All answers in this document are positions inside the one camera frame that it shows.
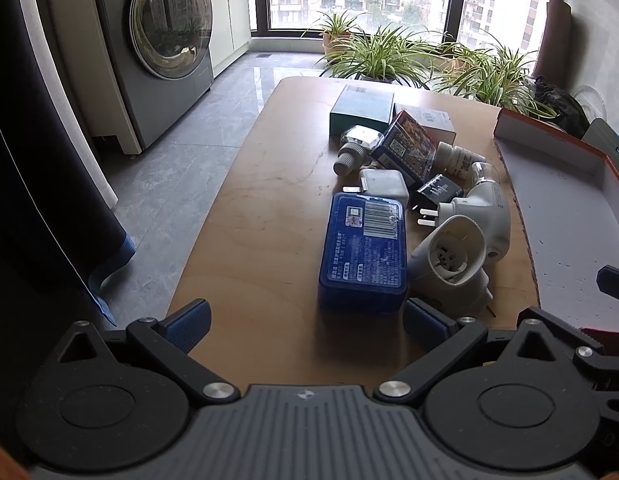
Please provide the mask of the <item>white fan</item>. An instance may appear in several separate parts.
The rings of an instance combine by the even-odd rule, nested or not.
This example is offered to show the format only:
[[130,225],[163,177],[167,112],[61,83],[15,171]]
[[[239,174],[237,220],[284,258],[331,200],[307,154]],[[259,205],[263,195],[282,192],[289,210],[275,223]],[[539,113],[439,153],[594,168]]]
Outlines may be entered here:
[[607,119],[607,108],[602,95],[592,86],[583,84],[573,92],[573,98],[579,102],[589,122],[597,118]]

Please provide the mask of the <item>spider plant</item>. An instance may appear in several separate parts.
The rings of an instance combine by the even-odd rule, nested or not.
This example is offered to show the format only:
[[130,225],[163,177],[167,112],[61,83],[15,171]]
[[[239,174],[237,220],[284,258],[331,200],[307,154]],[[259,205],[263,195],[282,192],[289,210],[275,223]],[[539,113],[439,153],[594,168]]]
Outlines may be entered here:
[[434,77],[435,46],[403,26],[381,26],[335,41],[323,55],[321,76],[428,89]]
[[436,54],[442,63],[434,70],[435,90],[536,119],[558,116],[551,105],[536,99],[530,53],[496,41],[476,49],[460,42],[444,42]]
[[357,24],[359,17],[359,13],[352,13],[349,10],[318,12],[316,24],[321,30],[324,55],[342,52],[347,48],[349,37],[359,29]]

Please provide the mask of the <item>white power adapter box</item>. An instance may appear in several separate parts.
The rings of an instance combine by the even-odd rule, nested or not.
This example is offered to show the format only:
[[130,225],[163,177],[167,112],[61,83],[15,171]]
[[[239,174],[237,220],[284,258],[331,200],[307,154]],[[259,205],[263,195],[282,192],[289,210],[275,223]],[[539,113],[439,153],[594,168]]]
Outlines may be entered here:
[[399,114],[403,110],[422,126],[435,142],[455,144],[457,132],[451,121],[451,116],[447,112],[406,104],[394,105],[395,114]]

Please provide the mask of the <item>white oval plug-in socket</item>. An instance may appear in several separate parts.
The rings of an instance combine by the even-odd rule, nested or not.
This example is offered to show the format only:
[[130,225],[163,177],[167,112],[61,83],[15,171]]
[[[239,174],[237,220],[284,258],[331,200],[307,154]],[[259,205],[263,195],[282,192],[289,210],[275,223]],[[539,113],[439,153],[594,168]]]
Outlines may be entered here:
[[410,289],[450,318],[477,316],[493,300],[483,232],[463,214],[445,220],[408,259]]

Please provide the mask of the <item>teal cardboard box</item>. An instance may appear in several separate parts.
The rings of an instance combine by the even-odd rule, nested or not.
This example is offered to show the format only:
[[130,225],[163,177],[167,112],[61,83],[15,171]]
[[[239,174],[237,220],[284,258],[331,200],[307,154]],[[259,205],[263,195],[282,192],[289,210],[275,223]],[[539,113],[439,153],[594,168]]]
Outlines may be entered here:
[[330,136],[364,126],[384,132],[393,120],[394,94],[369,87],[346,86],[330,112]]

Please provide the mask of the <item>white square charger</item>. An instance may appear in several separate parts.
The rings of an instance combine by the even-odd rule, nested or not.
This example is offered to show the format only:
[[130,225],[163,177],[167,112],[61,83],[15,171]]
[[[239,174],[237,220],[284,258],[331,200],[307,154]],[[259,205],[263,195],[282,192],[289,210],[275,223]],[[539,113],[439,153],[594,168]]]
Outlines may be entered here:
[[342,191],[397,200],[404,209],[409,205],[409,191],[404,177],[393,169],[361,169],[358,184],[346,185]]

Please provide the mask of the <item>brown rolled mat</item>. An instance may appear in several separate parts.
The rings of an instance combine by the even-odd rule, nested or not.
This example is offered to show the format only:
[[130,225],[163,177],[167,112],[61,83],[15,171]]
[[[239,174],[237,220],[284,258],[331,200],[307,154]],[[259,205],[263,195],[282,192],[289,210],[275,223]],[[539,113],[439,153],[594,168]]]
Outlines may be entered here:
[[549,0],[541,47],[533,70],[535,77],[544,77],[549,84],[562,87],[567,74],[572,25],[571,6],[563,0]]

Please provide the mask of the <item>spider plant back left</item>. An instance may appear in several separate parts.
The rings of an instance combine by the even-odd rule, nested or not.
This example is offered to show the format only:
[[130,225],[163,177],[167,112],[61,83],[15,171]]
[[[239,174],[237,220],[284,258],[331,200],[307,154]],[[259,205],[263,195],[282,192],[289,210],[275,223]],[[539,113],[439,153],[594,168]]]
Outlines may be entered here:
[[321,30],[324,55],[342,52],[347,48],[349,37],[359,29],[357,24],[359,17],[359,13],[352,13],[349,10],[318,12],[316,24]]

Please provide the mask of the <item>white pill bottle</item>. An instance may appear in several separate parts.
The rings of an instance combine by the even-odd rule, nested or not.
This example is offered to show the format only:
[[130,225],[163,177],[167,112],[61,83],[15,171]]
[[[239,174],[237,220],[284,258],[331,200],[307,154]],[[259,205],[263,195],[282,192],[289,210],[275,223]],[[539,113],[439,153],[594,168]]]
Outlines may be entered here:
[[439,142],[432,170],[436,174],[447,174],[447,176],[454,178],[466,179],[474,162],[486,162],[486,158],[461,146]]

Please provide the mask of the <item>colourful card box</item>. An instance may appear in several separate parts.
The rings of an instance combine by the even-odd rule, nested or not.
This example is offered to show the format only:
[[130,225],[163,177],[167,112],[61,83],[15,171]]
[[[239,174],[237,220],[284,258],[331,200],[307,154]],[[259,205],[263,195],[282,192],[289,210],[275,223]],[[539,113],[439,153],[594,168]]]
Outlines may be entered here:
[[436,150],[431,136],[407,110],[402,110],[371,157],[382,168],[399,171],[407,188],[420,188],[429,180]]

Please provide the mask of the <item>black bag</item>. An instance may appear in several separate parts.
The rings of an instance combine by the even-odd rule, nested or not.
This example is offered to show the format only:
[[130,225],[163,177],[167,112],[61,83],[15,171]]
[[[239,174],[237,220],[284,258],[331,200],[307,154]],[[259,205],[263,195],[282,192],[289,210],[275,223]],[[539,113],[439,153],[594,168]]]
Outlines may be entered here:
[[549,122],[573,138],[582,140],[590,126],[582,105],[569,92],[549,82],[543,76],[534,81],[534,98],[537,107],[548,117]]

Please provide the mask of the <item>black power adapter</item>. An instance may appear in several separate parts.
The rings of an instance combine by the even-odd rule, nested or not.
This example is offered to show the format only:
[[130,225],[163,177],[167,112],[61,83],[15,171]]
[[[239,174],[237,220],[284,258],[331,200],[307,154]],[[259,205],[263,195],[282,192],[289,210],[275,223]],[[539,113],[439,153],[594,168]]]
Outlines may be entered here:
[[450,203],[463,197],[463,188],[443,174],[436,174],[411,194],[411,209],[437,209],[440,204]]

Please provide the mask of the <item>blue plastic case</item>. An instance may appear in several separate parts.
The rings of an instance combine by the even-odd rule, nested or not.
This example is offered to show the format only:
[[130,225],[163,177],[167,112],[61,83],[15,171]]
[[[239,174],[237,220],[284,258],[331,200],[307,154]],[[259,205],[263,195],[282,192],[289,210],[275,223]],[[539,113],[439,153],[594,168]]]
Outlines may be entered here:
[[318,304],[357,315],[393,315],[406,298],[407,236],[398,200],[332,198],[318,276]]

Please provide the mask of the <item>grey washing machine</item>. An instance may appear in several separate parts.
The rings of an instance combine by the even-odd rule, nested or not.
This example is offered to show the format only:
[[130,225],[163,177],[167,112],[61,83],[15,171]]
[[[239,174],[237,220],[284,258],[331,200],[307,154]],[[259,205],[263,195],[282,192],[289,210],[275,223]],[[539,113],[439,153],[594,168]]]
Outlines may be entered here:
[[96,0],[134,133],[149,148],[212,87],[212,0]]

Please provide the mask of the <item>grey folding board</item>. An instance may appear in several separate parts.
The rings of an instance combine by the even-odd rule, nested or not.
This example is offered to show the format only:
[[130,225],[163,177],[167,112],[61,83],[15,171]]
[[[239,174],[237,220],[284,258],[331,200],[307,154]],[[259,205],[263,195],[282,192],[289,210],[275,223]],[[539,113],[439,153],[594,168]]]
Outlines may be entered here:
[[605,153],[619,170],[619,136],[605,120],[593,120],[583,136],[583,141]]

